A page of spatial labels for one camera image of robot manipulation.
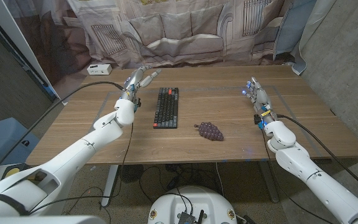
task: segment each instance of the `table leg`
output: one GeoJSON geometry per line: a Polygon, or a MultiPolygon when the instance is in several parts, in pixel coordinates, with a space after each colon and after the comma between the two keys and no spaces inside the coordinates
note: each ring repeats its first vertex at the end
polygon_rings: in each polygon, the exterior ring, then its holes
{"type": "MultiPolygon", "coordinates": [[[[111,165],[109,175],[107,176],[106,186],[104,187],[103,196],[111,196],[113,194],[113,187],[117,177],[118,165],[111,165]]],[[[111,198],[102,198],[101,205],[107,207],[111,198]]]]}
{"type": "Polygon", "coordinates": [[[260,170],[262,171],[262,175],[265,179],[267,190],[270,195],[270,199],[273,203],[277,203],[280,201],[276,189],[276,185],[274,183],[272,171],[270,170],[270,166],[267,161],[259,161],[258,162],[260,170]]]}

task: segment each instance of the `black cable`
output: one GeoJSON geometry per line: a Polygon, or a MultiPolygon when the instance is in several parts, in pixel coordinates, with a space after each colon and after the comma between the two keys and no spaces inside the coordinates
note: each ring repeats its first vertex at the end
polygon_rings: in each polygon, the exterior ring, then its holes
{"type": "Polygon", "coordinates": [[[178,191],[178,194],[180,195],[181,200],[182,200],[183,203],[185,204],[185,213],[187,214],[187,205],[186,205],[185,199],[183,199],[183,196],[180,194],[179,188],[177,188],[177,191],[178,191]]]}
{"type": "MultiPolygon", "coordinates": [[[[160,170],[159,167],[157,167],[157,166],[151,166],[151,167],[147,168],[146,170],[144,170],[144,171],[143,171],[143,174],[144,174],[147,170],[149,170],[149,169],[151,169],[151,168],[157,168],[157,169],[158,169],[158,172],[159,172],[159,175],[160,175],[160,184],[161,184],[161,187],[165,190],[165,187],[163,186],[163,184],[162,184],[162,182],[161,182],[161,170],[160,170]]],[[[143,177],[143,174],[142,174],[141,177],[139,178],[140,190],[142,191],[142,193],[147,197],[147,199],[148,199],[151,203],[154,203],[153,200],[146,194],[146,192],[144,191],[144,189],[143,189],[143,187],[142,187],[142,177],[143,177]]],[[[193,214],[193,204],[191,203],[191,201],[190,201],[187,197],[185,197],[185,196],[183,196],[183,195],[180,194],[178,188],[177,188],[177,190],[178,190],[178,193],[179,193],[179,194],[175,194],[175,193],[165,193],[165,194],[163,194],[163,195],[177,195],[177,196],[180,196],[181,199],[183,200],[183,203],[185,204],[185,212],[186,212],[186,213],[187,213],[187,206],[186,206],[186,203],[185,203],[185,201],[184,201],[183,198],[187,199],[187,200],[189,201],[190,205],[191,205],[190,215],[193,214]]]]}
{"type": "MultiPolygon", "coordinates": [[[[86,190],[81,194],[81,196],[83,196],[85,193],[87,193],[87,191],[89,191],[89,190],[91,190],[91,189],[93,189],[93,188],[98,189],[98,190],[103,194],[103,190],[102,190],[100,187],[90,187],[90,188],[86,189],[86,190]]],[[[74,205],[71,207],[71,209],[69,209],[69,211],[65,213],[65,215],[70,215],[70,212],[73,210],[73,208],[74,208],[75,205],[78,203],[78,201],[80,201],[80,200],[77,199],[77,201],[74,203],[74,205]]],[[[107,211],[106,208],[104,208],[103,206],[101,206],[101,203],[100,203],[100,202],[99,202],[99,205],[100,205],[100,207],[103,208],[103,209],[107,212],[107,214],[109,215],[109,224],[111,224],[111,215],[110,215],[109,211],[107,211]]]]}
{"type": "Polygon", "coordinates": [[[311,131],[309,131],[309,129],[305,128],[301,123],[299,123],[298,121],[296,121],[295,119],[292,119],[288,116],[282,115],[282,114],[278,114],[277,115],[278,118],[286,118],[289,119],[290,121],[294,122],[295,124],[299,125],[299,127],[301,127],[302,129],[304,129],[307,133],[310,134],[311,137],[313,137],[327,152],[328,154],[330,154],[334,160],[336,162],[339,163],[339,165],[341,165],[341,167],[343,169],[345,169],[353,178],[355,178],[355,180],[358,181],[358,176],[356,176],[351,170],[349,170],[349,168],[347,168],[311,131]]]}
{"type": "Polygon", "coordinates": [[[187,201],[189,201],[189,203],[190,203],[190,205],[191,205],[190,215],[193,214],[193,204],[191,203],[190,199],[188,199],[186,196],[180,195],[180,194],[175,194],[175,193],[165,193],[165,194],[163,194],[162,196],[164,196],[164,195],[176,195],[176,196],[184,197],[185,199],[187,199],[187,201]]]}
{"type": "Polygon", "coordinates": [[[16,146],[18,146],[22,140],[36,127],[37,124],[40,123],[40,121],[46,117],[46,115],[49,114],[49,112],[51,112],[51,110],[53,110],[57,105],[59,105],[60,103],[62,103],[64,100],[66,100],[68,97],[70,97],[72,94],[76,93],[77,91],[91,86],[91,85],[99,85],[99,84],[110,84],[110,85],[114,85],[116,86],[118,89],[122,90],[123,87],[118,85],[117,83],[113,83],[113,82],[93,82],[93,83],[88,83],[85,84],[83,86],[78,87],[77,89],[75,89],[74,91],[72,91],[71,93],[69,93],[66,97],[62,98],[61,100],[57,101],[56,103],[54,103],[50,108],[48,108],[45,113],[43,115],[41,115],[41,117],[16,141],[16,143],[5,153],[4,156],[2,156],[2,158],[0,159],[0,164],[4,161],[4,159],[6,159],[6,157],[16,148],[16,146]]]}
{"type": "MultiPolygon", "coordinates": [[[[102,190],[100,187],[90,187],[90,188],[86,189],[86,190],[81,194],[81,196],[84,196],[84,194],[87,193],[87,191],[89,191],[89,190],[91,190],[91,189],[93,189],[93,188],[99,189],[100,192],[103,194],[103,190],[102,190]]],[[[69,215],[69,214],[70,214],[70,212],[74,209],[74,207],[75,207],[75,205],[78,203],[78,201],[80,201],[80,200],[77,199],[77,201],[74,203],[74,205],[71,207],[71,209],[69,209],[68,212],[65,213],[66,215],[69,215]]]]}
{"type": "Polygon", "coordinates": [[[179,168],[181,169],[181,173],[177,172],[177,174],[182,177],[182,179],[184,179],[187,183],[189,183],[190,181],[189,180],[186,180],[184,177],[183,177],[183,173],[190,173],[191,171],[188,171],[188,170],[194,170],[194,171],[197,171],[198,173],[199,172],[203,172],[205,174],[206,177],[210,178],[212,181],[213,181],[213,184],[215,185],[215,189],[217,192],[220,192],[220,194],[222,195],[222,192],[221,192],[221,188],[218,186],[218,183],[217,183],[217,175],[215,172],[212,172],[210,170],[204,170],[204,169],[195,169],[195,168],[182,168],[181,166],[179,166],[179,168]],[[214,177],[211,177],[207,174],[207,172],[209,172],[210,174],[212,174],[214,177]]]}
{"type": "Polygon", "coordinates": [[[104,211],[106,211],[107,214],[109,215],[109,224],[111,224],[111,215],[110,215],[109,211],[107,211],[107,208],[104,208],[104,207],[102,206],[102,203],[99,202],[99,205],[100,205],[100,207],[103,208],[104,211]]]}
{"type": "Polygon", "coordinates": [[[277,185],[278,187],[280,188],[280,190],[285,194],[285,196],[287,196],[296,206],[300,207],[303,211],[309,213],[310,215],[316,217],[316,218],[319,218],[321,219],[322,221],[326,222],[326,223],[330,223],[330,224],[333,224],[332,222],[328,221],[327,219],[325,218],[322,218],[316,214],[314,214],[313,212],[310,212],[309,210],[303,208],[300,204],[296,203],[284,190],[283,188],[281,187],[280,183],[278,182],[278,179],[277,179],[277,176],[276,176],[276,172],[274,171],[274,168],[272,166],[272,159],[270,158],[270,154],[269,154],[269,150],[267,149],[267,145],[266,145],[266,139],[265,139],[265,134],[264,134],[264,131],[262,131],[262,136],[264,137],[264,143],[265,143],[265,148],[266,148],[266,153],[267,153],[267,156],[268,156],[268,163],[270,164],[270,166],[272,167],[272,171],[273,171],[273,175],[277,181],[277,185]]]}
{"type": "MultiPolygon", "coordinates": [[[[129,137],[129,142],[128,142],[128,147],[127,147],[127,151],[125,152],[125,156],[124,156],[124,159],[122,160],[122,165],[124,165],[124,162],[125,162],[125,158],[127,157],[127,154],[128,154],[128,149],[129,149],[129,146],[131,145],[131,139],[132,139],[132,133],[134,132],[134,123],[132,123],[132,129],[131,129],[131,136],[129,137]]],[[[57,203],[57,202],[64,202],[64,201],[68,201],[68,200],[76,200],[76,199],[83,199],[83,198],[115,198],[119,195],[120,191],[121,191],[121,185],[122,185],[122,180],[120,179],[119,181],[119,187],[118,187],[118,193],[116,195],[113,195],[113,196],[80,196],[80,197],[72,197],[72,198],[64,198],[64,199],[60,199],[60,200],[56,200],[56,201],[52,201],[52,202],[49,202],[49,203],[46,203],[45,205],[42,205],[34,210],[32,210],[31,212],[29,212],[29,215],[33,214],[34,212],[40,210],[41,208],[44,208],[48,205],[51,205],[53,203],[57,203]]]]}
{"type": "Polygon", "coordinates": [[[143,190],[143,187],[142,187],[142,177],[144,175],[144,173],[151,169],[151,168],[157,168],[158,169],[158,173],[159,173],[159,176],[160,176],[160,184],[161,184],[161,187],[164,189],[164,191],[167,191],[164,187],[164,185],[162,184],[162,181],[161,181],[161,169],[157,166],[151,166],[151,167],[148,167],[146,170],[143,171],[142,175],[140,176],[139,178],[139,186],[140,186],[140,189],[141,191],[143,192],[143,194],[147,197],[147,199],[151,202],[151,203],[154,203],[153,200],[146,194],[146,192],[143,190]]]}

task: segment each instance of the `grapes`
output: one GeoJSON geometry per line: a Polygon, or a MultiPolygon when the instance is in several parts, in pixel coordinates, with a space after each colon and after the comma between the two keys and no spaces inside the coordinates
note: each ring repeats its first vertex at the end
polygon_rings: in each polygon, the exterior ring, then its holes
{"type": "Polygon", "coordinates": [[[218,127],[211,124],[211,122],[202,122],[200,125],[195,124],[194,127],[198,128],[200,136],[204,138],[210,139],[212,141],[223,141],[223,134],[220,132],[218,127]]]}

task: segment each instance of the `black band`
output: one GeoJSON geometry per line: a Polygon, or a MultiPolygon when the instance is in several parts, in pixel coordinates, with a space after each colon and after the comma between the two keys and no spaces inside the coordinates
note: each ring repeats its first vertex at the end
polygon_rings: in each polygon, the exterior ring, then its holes
{"type": "Polygon", "coordinates": [[[20,215],[29,215],[29,212],[25,209],[24,205],[13,198],[0,194],[0,201],[7,203],[14,208],[20,215]]]}

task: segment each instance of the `black device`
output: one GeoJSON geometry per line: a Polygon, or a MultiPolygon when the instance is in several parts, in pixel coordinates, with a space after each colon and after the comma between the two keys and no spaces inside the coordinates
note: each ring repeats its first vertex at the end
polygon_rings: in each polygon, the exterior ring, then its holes
{"type": "Polygon", "coordinates": [[[195,223],[196,217],[189,215],[186,212],[182,212],[179,218],[179,224],[195,223]]]}
{"type": "Polygon", "coordinates": [[[178,99],[178,88],[160,88],[153,128],[170,129],[178,127],[178,99]]]}

